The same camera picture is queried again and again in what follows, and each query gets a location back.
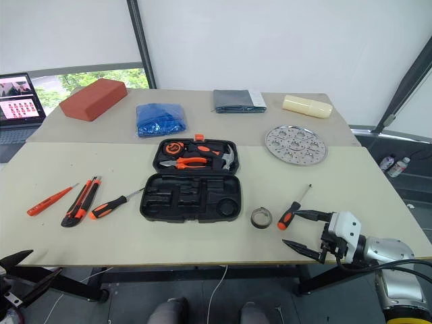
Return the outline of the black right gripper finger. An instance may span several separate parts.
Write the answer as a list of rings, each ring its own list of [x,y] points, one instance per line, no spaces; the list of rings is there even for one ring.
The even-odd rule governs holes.
[[[331,221],[331,213],[326,213],[326,212],[322,212],[322,211],[299,210],[299,211],[295,212],[295,215],[303,217],[303,218],[311,220],[311,221],[324,221],[324,222],[330,222]]]
[[[295,242],[295,241],[291,241],[291,240],[285,240],[282,239],[282,242],[290,247],[292,250],[294,250],[295,252],[297,252],[298,254],[301,254],[305,257],[308,257],[312,260],[318,261],[320,264],[324,264],[325,263],[325,259],[327,256],[327,251],[326,250],[322,250],[321,252],[318,251],[314,251],[309,249],[306,245]]]

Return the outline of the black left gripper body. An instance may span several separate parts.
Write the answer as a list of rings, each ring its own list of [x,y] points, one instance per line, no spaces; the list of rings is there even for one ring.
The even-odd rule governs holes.
[[[19,298],[11,292],[11,286],[8,284],[1,284],[1,308],[19,306]]]

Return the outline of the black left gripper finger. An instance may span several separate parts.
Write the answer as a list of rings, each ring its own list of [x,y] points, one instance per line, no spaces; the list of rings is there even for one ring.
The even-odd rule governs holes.
[[[9,271],[11,268],[20,264],[26,257],[33,253],[33,250],[23,250],[17,253],[5,256],[0,260],[1,268]]]
[[[42,280],[36,283],[33,290],[27,294],[25,297],[21,299],[21,303],[17,304],[16,307],[27,307],[30,306],[34,301],[36,301],[39,297],[41,297],[51,286],[53,281],[57,278],[57,276],[62,272],[62,268],[58,268],[55,271],[52,271],[51,274],[44,277]]]

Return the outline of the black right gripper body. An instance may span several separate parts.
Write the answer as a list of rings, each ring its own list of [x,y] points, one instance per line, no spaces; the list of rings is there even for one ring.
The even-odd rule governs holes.
[[[346,255],[347,241],[329,231],[329,223],[325,223],[321,234],[320,263],[324,263],[327,253],[342,259]]]

